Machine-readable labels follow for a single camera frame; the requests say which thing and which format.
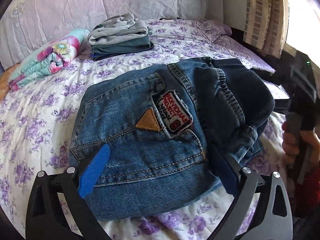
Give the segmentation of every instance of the leather triangle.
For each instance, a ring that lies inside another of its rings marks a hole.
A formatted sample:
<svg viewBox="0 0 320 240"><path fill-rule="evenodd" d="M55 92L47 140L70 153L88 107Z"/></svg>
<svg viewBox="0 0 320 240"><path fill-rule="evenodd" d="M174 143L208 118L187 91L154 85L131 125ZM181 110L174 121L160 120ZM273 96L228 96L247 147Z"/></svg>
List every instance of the leather triangle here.
<svg viewBox="0 0 320 240"><path fill-rule="evenodd" d="M144 113L139 122L136 124L136 128L160 132L161 129L152 107L150 107Z"/></svg>

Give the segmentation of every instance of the metal screw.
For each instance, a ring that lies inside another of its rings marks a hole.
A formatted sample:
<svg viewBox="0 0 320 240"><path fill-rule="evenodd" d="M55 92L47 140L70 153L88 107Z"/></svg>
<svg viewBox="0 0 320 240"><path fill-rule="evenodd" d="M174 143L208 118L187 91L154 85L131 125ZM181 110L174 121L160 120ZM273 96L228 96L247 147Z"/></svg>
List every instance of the metal screw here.
<svg viewBox="0 0 320 240"><path fill-rule="evenodd" d="M272 173L272 175L273 175L275 178L280 178L280 173L277 172L277 171L274 171L274 172Z"/></svg>
<svg viewBox="0 0 320 240"><path fill-rule="evenodd" d="M69 173L69 174L72 174L72 173L74 173L76 171L76 168L75 167L69 167L69 168L67 168L67 173Z"/></svg>
<svg viewBox="0 0 320 240"><path fill-rule="evenodd" d="M43 177L43 176L44 176L44 171L39 171L39 172L38 172L38 177L41 178L41 177Z"/></svg>
<svg viewBox="0 0 320 240"><path fill-rule="evenodd" d="M243 168L242 168L242 171L243 171L244 173L246 173L246 174L250 174L250 173L251 173L251 170L250 170L249 167L243 167Z"/></svg>

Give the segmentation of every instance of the striped curtain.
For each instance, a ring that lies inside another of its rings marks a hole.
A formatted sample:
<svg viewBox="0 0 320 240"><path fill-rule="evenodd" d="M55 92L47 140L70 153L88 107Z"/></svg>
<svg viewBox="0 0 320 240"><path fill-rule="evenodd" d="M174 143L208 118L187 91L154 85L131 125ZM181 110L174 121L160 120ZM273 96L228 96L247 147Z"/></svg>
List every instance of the striped curtain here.
<svg viewBox="0 0 320 240"><path fill-rule="evenodd" d="M288 30L288 0L247 0L244 41L280 58Z"/></svg>

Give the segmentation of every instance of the teal folded garment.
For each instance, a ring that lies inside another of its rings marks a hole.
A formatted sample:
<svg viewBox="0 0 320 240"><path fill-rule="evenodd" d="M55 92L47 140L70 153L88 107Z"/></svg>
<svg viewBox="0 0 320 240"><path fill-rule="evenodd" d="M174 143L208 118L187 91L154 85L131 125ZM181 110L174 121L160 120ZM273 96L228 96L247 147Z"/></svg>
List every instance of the teal folded garment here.
<svg viewBox="0 0 320 240"><path fill-rule="evenodd" d="M127 53L137 53L146 50L150 50L154 47L154 44L150 42L149 35L130 40L123 41L114 45L96 45L92 46L90 50L91 57L95 61L108 57L118 56Z"/></svg>

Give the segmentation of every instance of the red sleeve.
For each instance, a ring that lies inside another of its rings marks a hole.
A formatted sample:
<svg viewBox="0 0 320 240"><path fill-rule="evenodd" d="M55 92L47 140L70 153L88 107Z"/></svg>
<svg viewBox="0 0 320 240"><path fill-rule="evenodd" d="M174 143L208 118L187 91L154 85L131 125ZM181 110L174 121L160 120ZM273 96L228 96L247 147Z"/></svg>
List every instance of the red sleeve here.
<svg viewBox="0 0 320 240"><path fill-rule="evenodd" d="M305 177L303 185L295 184L296 217L306 217L320 202L320 169Z"/></svg>

